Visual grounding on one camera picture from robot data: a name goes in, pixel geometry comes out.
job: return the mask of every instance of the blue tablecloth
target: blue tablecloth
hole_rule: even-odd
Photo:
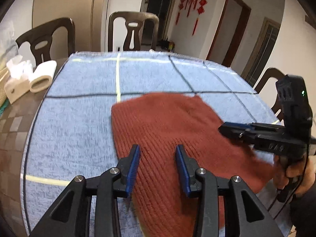
[[[26,178],[21,180],[26,228],[34,228],[76,175],[98,176],[117,164],[111,107],[148,92],[198,94],[223,121],[277,120],[236,72],[211,61],[159,52],[73,54],[47,92],[28,135],[21,167],[21,176],[25,174]],[[256,154],[273,163],[271,154]],[[275,197],[271,182],[258,197],[266,207],[270,205]],[[95,200],[91,209],[91,236],[94,205]],[[280,204],[276,204],[271,214],[275,215],[279,208]],[[142,236],[130,200],[119,200],[119,216],[123,237]],[[287,236],[291,228],[288,207],[277,223]]]

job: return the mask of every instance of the black cable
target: black cable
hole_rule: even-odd
[[[275,199],[272,201],[271,205],[269,206],[268,212],[269,212],[270,209],[273,207],[273,205],[275,204],[276,200],[277,200],[277,195],[276,195]]]
[[[299,184],[295,187],[295,189],[292,191],[291,195],[288,197],[288,199],[286,200],[286,202],[284,203],[284,205],[282,206],[282,208],[279,210],[279,212],[276,214],[276,216],[274,217],[274,220],[279,216],[279,214],[282,212],[282,210],[285,208],[285,206],[288,204],[289,200],[292,198],[292,196],[294,195],[294,193],[296,192],[296,190],[301,186],[303,180],[304,180],[304,175],[305,175],[305,171],[307,168],[307,164],[308,164],[308,156],[309,156],[309,142],[307,143],[307,154],[306,154],[306,162],[305,162],[305,166],[304,166],[304,170],[303,170],[303,174],[302,174],[302,179],[299,182]]]

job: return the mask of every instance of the sleeve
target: sleeve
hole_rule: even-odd
[[[297,237],[316,236],[316,181],[300,198],[294,196],[290,213]]]

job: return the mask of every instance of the metal screw head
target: metal screw head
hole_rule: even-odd
[[[200,174],[200,175],[204,175],[204,174],[206,174],[206,170],[201,167],[201,168],[197,169],[197,173]]]
[[[117,167],[113,167],[110,169],[111,174],[117,174],[119,172],[119,169]]]
[[[241,182],[241,177],[238,176],[238,175],[234,175],[232,178],[233,178],[233,181],[236,182],[236,183]]]
[[[75,177],[75,182],[81,182],[83,180],[83,176],[82,175],[77,175]]]

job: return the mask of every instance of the red tassel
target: red tassel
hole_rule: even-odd
[[[176,19],[176,25],[178,24],[178,21],[179,21],[179,17],[180,17],[180,12],[178,12],[178,15],[177,15],[177,19]]]
[[[188,5],[189,0],[186,0],[186,4],[185,4],[185,10],[186,10],[186,6]]]
[[[194,4],[194,8],[193,8],[194,10],[195,10],[196,7],[197,7],[197,3],[198,3],[197,1],[198,1],[198,0],[195,0],[195,4]]]
[[[195,30],[196,30],[196,28],[197,28],[197,25],[198,25],[198,18],[197,18],[197,20],[196,20],[196,22],[195,22],[195,26],[194,26],[194,29],[193,29],[193,33],[192,33],[192,35],[194,35]]]
[[[190,6],[189,6],[189,9],[188,9],[188,14],[186,15],[186,17],[189,17],[191,6],[192,6],[192,3],[190,2]]]

